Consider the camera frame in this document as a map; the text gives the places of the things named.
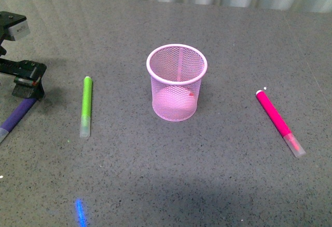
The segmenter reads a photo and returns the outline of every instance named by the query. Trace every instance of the green marker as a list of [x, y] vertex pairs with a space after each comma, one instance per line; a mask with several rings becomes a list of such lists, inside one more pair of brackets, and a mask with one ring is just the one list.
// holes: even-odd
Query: green marker
[[79, 136], [81, 138], [90, 136], [91, 94], [92, 94], [92, 79], [87, 76], [84, 78], [83, 81], [82, 116], [81, 116], [81, 128], [79, 132]]

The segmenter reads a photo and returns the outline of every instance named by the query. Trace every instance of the marker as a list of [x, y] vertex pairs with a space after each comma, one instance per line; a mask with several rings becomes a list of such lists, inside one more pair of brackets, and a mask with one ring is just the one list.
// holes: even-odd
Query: marker
[[83, 81], [81, 128], [79, 132], [79, 136], [81, 138], [90, 136], [91, 95], [92, 95], [92, 79], [87, 76], [84, 78]]
[[17, 123], [25, 116], [36, 101], [36, 98], [24, 99], [6, 119], [6, 121], [0, 126], [0, 143], [14, 129]]
[[82, 202], [80, 199], [76, 200], [76, 210], [77, 210], [77, 215], [78, 215], [78, 221], [80, 224], [80, 227], [86, 227], [85, 224], [85, 215], [84, 215], [84, 211], [83, 211], [83, 206], [82, 206]]
[[301, 157], [306, 154], [304, 149], [301, 147], [300, 143], [294, 137], [290, 128], [286, 125], [286, 122], [282, 119], [281, 115], [278, 113], [276, 108], [273, 106], [272, 102], [269, 100], [264, 91], [259, 90], [256, 92], [256, 97], [260, 104], [263, 106], [275, 127], [278, 129], [281, 136], [286, 141], [287, 145], [294, 153], [295, 157]]

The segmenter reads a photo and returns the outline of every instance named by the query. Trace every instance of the gray countertop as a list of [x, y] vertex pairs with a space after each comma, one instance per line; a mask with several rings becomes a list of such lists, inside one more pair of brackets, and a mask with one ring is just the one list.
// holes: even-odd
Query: gray countertop
[[[45, 63], [46, 96], [0, 145], [0, 225], [330, 226], [331, 14], [112, 0], [0, 0], [30, 35], [6, 59]], [[167, 122], [146, 58], [181, 43], [208, 61], [198, 109]], [[79, 137], [82, 81], [91, 137]], [[20, 103], [0, 75], [0, 123]], [[306, 150], [296, 158], [255, 97]]]

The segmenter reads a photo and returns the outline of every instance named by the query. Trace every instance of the mesh cup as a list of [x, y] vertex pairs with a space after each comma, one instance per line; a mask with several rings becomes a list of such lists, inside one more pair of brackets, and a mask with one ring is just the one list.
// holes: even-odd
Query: mesh cup
[[146, 61], [155, 113], [171, 122], [190, 118], [197, 109], [207, 65], [205, 56], [187, 45], [169, 44], [155, 49]]

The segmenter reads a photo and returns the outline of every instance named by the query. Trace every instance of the clear marker cap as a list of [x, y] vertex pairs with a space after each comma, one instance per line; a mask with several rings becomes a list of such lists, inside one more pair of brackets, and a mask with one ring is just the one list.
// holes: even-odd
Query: clear marker cap
[[299, 158], [306, 154], [305, 150], [301, 147], [300, 143], [292, 133], [285, 135], [284, 140], [286, 141], [291, 151], [294, 153], [295, 157]]
[[90, 136], [90, 123], [91, 123], [91, 117], [82, 115], [81, 117], [81, 128], [79, 131], [79, 136], [81, 138], [89, 137]]

